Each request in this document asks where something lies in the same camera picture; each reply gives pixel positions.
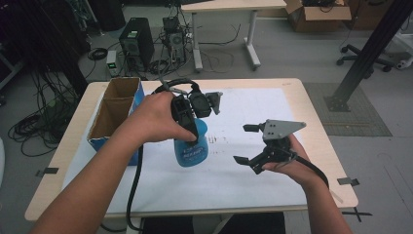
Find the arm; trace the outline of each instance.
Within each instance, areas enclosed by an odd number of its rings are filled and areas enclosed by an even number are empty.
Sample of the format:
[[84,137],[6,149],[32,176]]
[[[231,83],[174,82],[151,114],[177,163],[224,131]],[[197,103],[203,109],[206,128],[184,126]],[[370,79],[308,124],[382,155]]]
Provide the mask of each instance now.
[[169,92],[147,96],[48,206],[30,233],[95,233],[140,145],[168,138],[195,140],[194,135],[173,121],[172,98]]
[[[289,139],[291,148],[298,155],[309,160],[306,151],[297,138],[291,135]],[[312,233],[352,233],[327,186],[311,169],[296,161],[284,167],[278,167],[276,163],[268,163],[263,166],[263,169],[286,174],[303,187],[307,198]]]

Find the table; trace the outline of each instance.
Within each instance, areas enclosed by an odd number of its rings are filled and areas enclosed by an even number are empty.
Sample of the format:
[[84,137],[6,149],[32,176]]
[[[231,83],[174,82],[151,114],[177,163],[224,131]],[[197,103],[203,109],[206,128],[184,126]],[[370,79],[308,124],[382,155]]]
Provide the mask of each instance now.
[[192,14],[192,28],[193,28],[193,54],[195,69],[201,71],[203,63],[201,60],[201,52],[199,45],[198,16],[205,16],[207,18],[205,23],[221,24],[223,21],[229,23],[234,21],[241,23],[240,14],[249,12],[249,32],[245,38],[245,45],[247,47],[249,56],[252,59],[253,69],[261,65],[258,55],[252,45],[253,34],[255,30],[255,21],[258,10],[263,9],[280,9],[285,7],[283,0],[213,0],[197,4],[183,5],[182,11]]
[[[337,178],[346,177],[346,174],[338,160],[338,157],[322,127],[319,117],[314,110],[310,99],[298,79],[231,79],[231,80],[199,80],[197,83],[202,90],[205,89],[243,89],[243,88],[279,88],[282,89],[290,106],[294,119],[307,123],[307,127],[300,131],[303,145],[312,162],[327,175],[330,182],[330,191],[339,208],[352,208],[357,205],[357,196],[353,188],[340,185]],[[99,97],[107,87],[107,82],[91,83],[68,128],[61,140],[59,147],[49,165],[50,168],[58,168],[56,174],[45,174],[36,193],[33,196],[25,213],[28,220],[37,220],[40,214],[52,203],[61,191],[67,169],[80,145],[81,137],[94,114]],[[158,81],[144,81],[142,86],[154,90],[160,85]],[[305,210],[306,205],[287,205],[265,208],[228,209],[213,211],[185,211],[182,215],[204,215],[216,213],[239,212],[276,212],[289,210]],[[111,214],[108,217],[121,216]],[[173,213],[152,213],[145,215],[173,215]]]

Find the chair leg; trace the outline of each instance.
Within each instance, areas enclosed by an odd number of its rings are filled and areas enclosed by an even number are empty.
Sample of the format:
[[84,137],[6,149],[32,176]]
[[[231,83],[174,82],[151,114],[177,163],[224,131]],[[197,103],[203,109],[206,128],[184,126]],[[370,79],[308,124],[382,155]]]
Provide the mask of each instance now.
[[[356,60],[356,59],[357,59],[357,56],[358,56],[358,55],[360,54],[360,52],[361,52],[360,49],[358,49],[358,48],[356,48],[355,46],[350,45],[350,44],[348,44],[347,46],[341,48],[341,53],[346,53],[347,51],[351,51],[351,52],[353,52],[353,53],[356,54],[356,55],[355,55],[355,56],[341,57],[340,59],[338,59],[338,60],[336,61],[336,64],[337,64],[337,65],[342,65],[345,60]],[[384,65],[384,67],[383,67],[382,70],[385,71],[385,72],[391,71],[392,68],[394,67],[394,63],[393,63],[393,62],[387,61],[387,60],[384,60],[384,59],[381,59],[381,58],[377,58],[377,59],[375,60],[375,62],[378,63],[378,64],[381,64],[381,65]],[[374,72],[374,69],[373,69],[373,67],[371,67],[371,68],[369,69],[368,73],[366,74],[366,77],[365,77],[365,78],[370,77],[370,75],[371,75],[373,72]]]

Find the computer tower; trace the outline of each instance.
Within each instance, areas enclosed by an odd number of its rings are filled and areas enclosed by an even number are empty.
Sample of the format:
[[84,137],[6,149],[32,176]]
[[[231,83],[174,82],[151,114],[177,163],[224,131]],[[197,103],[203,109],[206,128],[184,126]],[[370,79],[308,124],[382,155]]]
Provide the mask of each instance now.
[[169,56],[172,62],[185,62],[185,47],[183,31],[168,34]]
[[147,18],[131,18],[119,37],[129,69],[146,71],[155,52]]
[[185,62],[185,33],[178,17],[163,18],[166,44],[172,62]]

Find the person's right hand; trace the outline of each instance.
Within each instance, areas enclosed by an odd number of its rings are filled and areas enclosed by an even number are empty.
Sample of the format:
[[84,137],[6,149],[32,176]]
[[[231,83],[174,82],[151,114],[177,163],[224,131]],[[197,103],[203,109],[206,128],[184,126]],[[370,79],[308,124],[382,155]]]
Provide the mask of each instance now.
[[[310,161],[303,145],[301,145],[300,141],[298,141],[295,135],[291,134],[288,136],[288,138],[291,142],[291,149],[295,151],[300,157]],[[320,179],[313,170],[295,160],[284,166],[280,163],[267,163],[262,167],[262,169],[275,173],[285,174],[294,179],[303,187],[310,186],[312,182]]]
[[173,97],[171,92],[146,96],[134,113],[116,130],[117,134],[123,135],[124,140],[135,146],[169,138],[196,140],[191,132],[172,119],[170,102]]

